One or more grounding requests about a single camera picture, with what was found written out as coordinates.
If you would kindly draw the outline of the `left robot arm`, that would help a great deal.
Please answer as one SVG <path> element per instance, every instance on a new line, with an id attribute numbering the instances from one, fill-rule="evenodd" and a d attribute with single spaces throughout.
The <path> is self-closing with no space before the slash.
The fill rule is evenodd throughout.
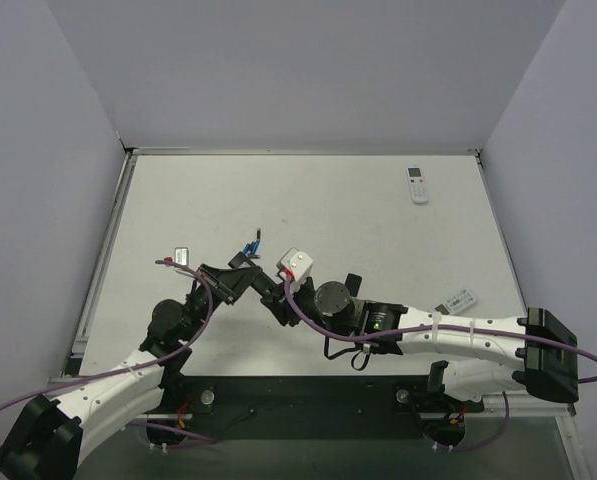
<path id="1" fill-rule="evenodd" d="M 152 311 L 147 336 L 112 370 L 74 381 L 55 398 L 26 396 L 0 446 L 8 479 L 71 479 L 82 461 L 135 417 L 182 402 L 181 368 L 214 310 L 234 304 L 262 269 L 249 260 L 217 269 L 201 265 L 184 301 L 165 299 Z"/>

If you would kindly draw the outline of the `black remote control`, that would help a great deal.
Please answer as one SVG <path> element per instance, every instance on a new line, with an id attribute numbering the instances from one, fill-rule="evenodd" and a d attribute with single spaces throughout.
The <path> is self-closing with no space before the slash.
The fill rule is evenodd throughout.
<path id="1" fill-rule="evenodd" d="M 251 287 L 260 296 L 260 302 L 263 305 L 269 306 L 280 302 L 281 286 L 264 272 L 256 276 Z"/>

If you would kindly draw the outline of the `black battery cover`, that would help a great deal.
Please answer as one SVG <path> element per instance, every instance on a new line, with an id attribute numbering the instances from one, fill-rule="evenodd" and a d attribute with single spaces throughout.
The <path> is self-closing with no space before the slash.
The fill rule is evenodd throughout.
<path id="1" fill-rule="evenodd" d="M 349 293 L 352 296 L 357 296 L 358 292 L 360 290 L 362 284 L 362 277 L 357 275 L 357 274 L 353 274 L 353 273 L 348 273 L 347 277 L 345 279 L 344 285 L 346 286 L 347 290 L 349 291 Z"/>

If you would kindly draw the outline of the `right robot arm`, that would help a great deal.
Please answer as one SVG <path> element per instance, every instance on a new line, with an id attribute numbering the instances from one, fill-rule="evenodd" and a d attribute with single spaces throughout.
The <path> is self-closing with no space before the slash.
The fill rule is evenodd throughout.
<path id="1" fill-rule="evenodd" d="M 365 355 L 435 354 L 430 391 L 478 401 L 525 391 L 553 403 L 579 399 L 577 337 L 546 309 L 520 317 L 467 318 L 356 297 L 349 284 L 271 283 L 262 304 L 283 325 L 305 322 Z"/>

